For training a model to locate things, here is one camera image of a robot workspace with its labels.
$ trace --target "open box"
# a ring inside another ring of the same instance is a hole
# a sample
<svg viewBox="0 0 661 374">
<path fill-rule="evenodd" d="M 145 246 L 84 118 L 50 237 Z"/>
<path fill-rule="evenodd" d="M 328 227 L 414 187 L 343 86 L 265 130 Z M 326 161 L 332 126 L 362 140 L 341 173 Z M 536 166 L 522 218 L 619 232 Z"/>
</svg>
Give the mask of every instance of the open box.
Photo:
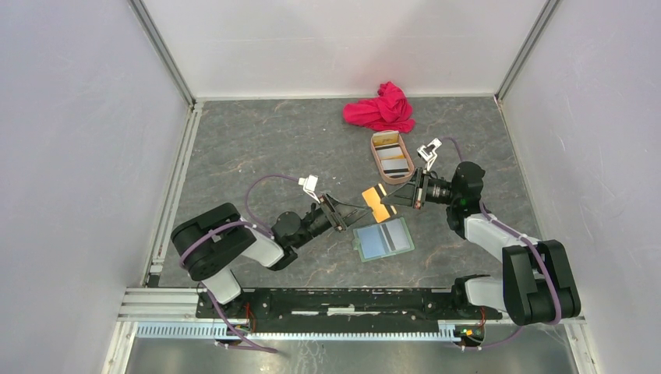
<svg viewBox="0 0 661 374">
<path fill-rule="evenodd" d="M 387 184 L 398 185 L 411 178 L 415 167 L 399 131 L 377 132 L 372 135 L 369 146 L 381 178 Z"/>
</svg>

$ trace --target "white panel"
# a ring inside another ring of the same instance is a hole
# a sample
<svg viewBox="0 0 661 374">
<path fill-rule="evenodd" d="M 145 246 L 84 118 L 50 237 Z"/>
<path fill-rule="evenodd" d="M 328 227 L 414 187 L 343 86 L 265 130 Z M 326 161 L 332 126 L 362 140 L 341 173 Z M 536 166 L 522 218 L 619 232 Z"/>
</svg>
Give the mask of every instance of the white panel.
<svg viewBox="0 0 661 374">
<path fill-rule="evenodd" d="M 546 238 L 567 247 L 604 373 L 661 356 L 661 6 L 561 2 L 504 113 Z"/>
<path fill-rule="evenodd" d="M 146 0 L 198 97 L 493 94 L 543 0 Z"/>
<path fill-rule="evenodd" d="M 0 371 L 100 372 L 187 108 L 128 3 L 0 8 Z"/>
</svg>

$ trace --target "black mount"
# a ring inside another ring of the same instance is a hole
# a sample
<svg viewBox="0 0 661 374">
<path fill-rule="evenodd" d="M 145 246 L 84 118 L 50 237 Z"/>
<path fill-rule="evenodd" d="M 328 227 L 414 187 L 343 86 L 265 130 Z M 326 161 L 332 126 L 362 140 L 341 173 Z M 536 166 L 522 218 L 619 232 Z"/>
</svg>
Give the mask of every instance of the black mount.
<svg viewBox="0 0 661 374">
<path fill-rule="evenodd" d="M 245 289 L 224 311 L 243 319 L 247 305 L 263 333 L 437 332 L 440 319 L 481 318 L 479 306 L 457 306 L 450 292 L 433 288 Z M 368 313 L 349 316 L 338 308 Z M 496 309 L 485 311 L 487 319 L 503 317 Z M 219 318 L 206 293 L 200 294 L 196 318 Z"/>
<path fill-rule="evenodd" d="M 556 240 L 538 242 L 537 251 L 544 259 L 560 300 L 562 318 L 581 312 L 581 299 L 563 245 Z M 519 326 L 549 322 L 555 317 L 553 299 L 546 282 L 536 279 L 539 272 L 535 257 L 526 246 L 503 248 L 503 292 L 507 313 Z"/>
<path fill-rule="evenodd" d="M 236 207 L 225 203 L 177 226 L 172 231 L 172 244 L 181 255 L 209 231 L 239 219 L 241 215 Z M 202 281 L 213 276 L 256 241 L 245 226 L 221 232 L 217 239 L 205 241 L 186 258 L 184 267 L 192 280 Z"/>
</svg>

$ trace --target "metal floor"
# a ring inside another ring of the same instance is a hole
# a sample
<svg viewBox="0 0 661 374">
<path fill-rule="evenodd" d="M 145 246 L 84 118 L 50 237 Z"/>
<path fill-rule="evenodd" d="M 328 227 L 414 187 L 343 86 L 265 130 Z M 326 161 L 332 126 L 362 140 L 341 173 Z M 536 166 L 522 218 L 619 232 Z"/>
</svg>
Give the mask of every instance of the metal floor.
<svg viewBox="0 0 661 374">
<path fill-rule="evenodd" d="M 245 213 L 243 196 L 257 178 L 281 173 L 318 175 L 317 191 L 364 205 L 361 192 L 382 182 L 369 150 L 373 131 L 347 125 L 341 111 L 354 99 L 207 102 L 197 131 L 175 226 L 222 203 Z M 458 138 L 466 160 L 486 170 L 482 196 L 505 223 L 539 234 L 507 130 L 491 97 L 413 98 L 417 125 L 404 135 L 414 162 L 415 149 L 434 137 Z M 451 178 L 458 157 L 444 144 L 434 170 Z M 387 191 L 394 186 L 386 185 Z M 282 212 L 301 216 L 312 200 L 293 182 L 266 180 L 251 194 L 251 210 L 273 224 Z M 447 287 L 456 277 L 500 275 L 500 264 L 477 245 L 447 227 L 444 206 L 399 208 L 415 250 L 362 263 L 352 233 L 329 231 L 298 250 L 288 268 L 273 272 L 239 257 L 232 270 L 243 287 Z M 360 225 L 373 224 L 371 216 Z M 170 244 L 159 287 L 194 286 L 177 264 Z"/>
<path fill-rule="evenodd" d="M 487 342 L 511 326 L 487 325 Z M 525 327 L 512 341 L 484 351 L 423 341 L 261 341 L 280 352 L 226 351 L 209 340 L 136 339 L 126 370 L 144 373 L 577 373 L 564 327 Z"/>
</svg>

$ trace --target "purple cable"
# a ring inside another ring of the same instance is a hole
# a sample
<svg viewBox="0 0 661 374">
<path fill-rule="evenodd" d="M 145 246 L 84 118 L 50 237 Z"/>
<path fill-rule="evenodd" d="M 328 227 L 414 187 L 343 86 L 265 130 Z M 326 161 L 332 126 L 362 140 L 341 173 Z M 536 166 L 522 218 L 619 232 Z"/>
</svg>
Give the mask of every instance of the purple cable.
<svg viewBox="0 0 661 374">
<path fill-rule="evenodd" d="M 207 294 L 209 295 L 209 298 L 211 299 L 211 303 L 214 305 L 214 308 L 216 309 L 216 312 L 218 315 L 221 317 L 223 322 L 225 322 L 225 325 L 227 325 L 228 329 L 234 333 L 241 341 L 244 343 L 247 343 L 250 347 L 241 346 L 241 345 L 226 345 L 225 347 L 227 349 L 242 349 L 245 351 L 262 351 L 266 353 L 277 353 L 277 349 L 275 348 L 269 348 L 269 347 L 262 347 L 261 345 L 258 345 L 254 341 L 248 339 L 247 337 L 243 336 L 243 333 L 238 331 L 234 326 L 229 323 L 227 316 L 223 312 L 223 308 L 218 304 L 218 300 L 216 300 L 216 297 L 214 296 L 214 293 L 209 290 L 207 286 L 204 286 L 207 289 Z"/>
<path fill-rule="evenodd" d="M 190 254 L 193 253 L 193 251 L 197 249 L 197 247 L 199 247 L 202 243 L 211 239 L 212 236 L 217 235 L 225 230 L 228 230 L 229 228 L 235 228 L 238 226 L 250 226 L 253 230 L 257 230 L 259 233 L 266 236 L 267 238 L 273 237 L 271 233 L 265 232 L 264 230 L 258 228 L 255 224 L 251 224 L 250 222 L 246 222 L 246 221 L 230 222 L 228 224 L 224 224 L 220 226 L 219 228 L 215 228 L 209 231 L 202 238 L 197 239 L 197 242 L 194 242 L 190 247 L 188 247 L 188 249 L 184 251 L 184 253 L 182 253 L 182 256 L 179 257 L 179 266 L 184 267 L 184 261 L 186 261 L 186 258 L 188 258 L 188 256 L 190 256 Z"/>
<path fill-rule="evenodd" d="M 506 337 L 503 340 L 497 341 L 495 343 L 480 345 L 479 347 L 465 347 L 464 350 L 466 350 L 466 351 L 481 351 L 482 349 L 495 348 L 495 347 L 501 346 L 502 344 L 506 344 L 506 343 L 509 343 L 510 341 L 514 340 L 522 331 L 523 331 L 523 326 L 517 326 L 517 329 L 512 333 L 512 335 L 510 335 L 509 337 Z"/>
<path fill-rule="evenodd" d="M 457 150 L 457 155 L 459 156 L 459 161 L 464 162 L 464 156 L 461 154 L 461 148 L 459 147 L 459 142 L 454 136 L 443 136 L 439 139 L 441 142 L 444 140 L 450 140 L 454 143 L 454 148 Z"/>
<path fill-rule="evenodd" d="M 512 235 L 513 237 L 521 240 L 522 242 L 524 242 L 528 246 L 528 248 L 530 249 L 530 252 L 532 252 L 532 255 L 535 257 L 535 260 L 537 261 L 537 264 L 539 265 L 539 269 L 542 271 L 542 275 L 544 276 L 544 281 L 546 282 L 546 286 L 549 288 L 551 298 L 553 299 L 553 307 L 555 308 L 556 315 L 553 318 L 553 320 L 551 322 L 549 322 L 549 324 L 550 325 L 557 325 L 560 322 L 560 319 L 562 318 L 562 309 L 560 309 L 560 299 L 558 298 L 556 288 L 555 288 L 555 286 L 553 286 L 553 282 L 551 281 L 551 276 L 549 275 L 549 271 L 546 268 L 546 265 L 544 265 L 544 260 L 542 260 L 542 256 L 537 251 L 537 248 L 535 248 L 535 245 L 532 244 L 530 239 L 528 239 L 525 236 L 521 235 L 521 233 L 519 233 L 515 229 L 513 229 L 513 228 L 507 226 L 506 224 L 500 222 L 496 218 L 492 218 L 486 212 L 486 208 L 484 207 L 484 203 L 482 201 L 479 202 L 479 209 L 482 212 L 482 215 L 491 224 L 495 224 L 497 227 L 499 227 L 503 231 L 507 232 L 509 235 Z"/>
<path fill-rule="evenodd" d="M 257 222 L 259 226 L 261 226 L 264 230 L 268 231 L 268 233 L 269 233 L 268 236 L 271 236 L 273 233 L 271 232 L 271 230 L 270 230 L 268 224 L 266 224 L 264 221 L 262 221 L 261 219 L 259 219 L 257 216 L 255 216 L 255 215 L 253 214 L 252 211 L 250 211 L 250 207 L 248 206 L 248 197 L 250 196 L 250 191 L 253 190 L 253 187 L 255 187 L 255 185 L 256 185 L 257 183 L 263 181 L 263 180 L 266 179 L 266 178 L 271 178 L 271 177 L 284 178 L 284 179 L 288 179 L 288 180 L 290 180 L 290 181 L 294 181 L 294 182 L 298 182 L 298 181 L 299 181 L 298 178 L 296 178 L 296 177 L 290 177 L 289 175 L 284 175 L 284 174 L 269 174 L 269 175 L 264 175 L 262 178 L 259 178 L 259 179 L 257 179 L 256 181 L 254 181 L 254 182 L 252 183 L 252 185 L 250 185 L 250 187 L 248 188 L 248 191 L 246 191 L 246 197 L 245 197 L 244 200 L 243 200 L 243 203 L 244 203 L 244 205 L 245 205 L 245 207 L 246 207 L 246 212 L 248 213 L 248 215 L 250 216 L 250 218 L 253 219 L 253 221 Z"/>
</svg>

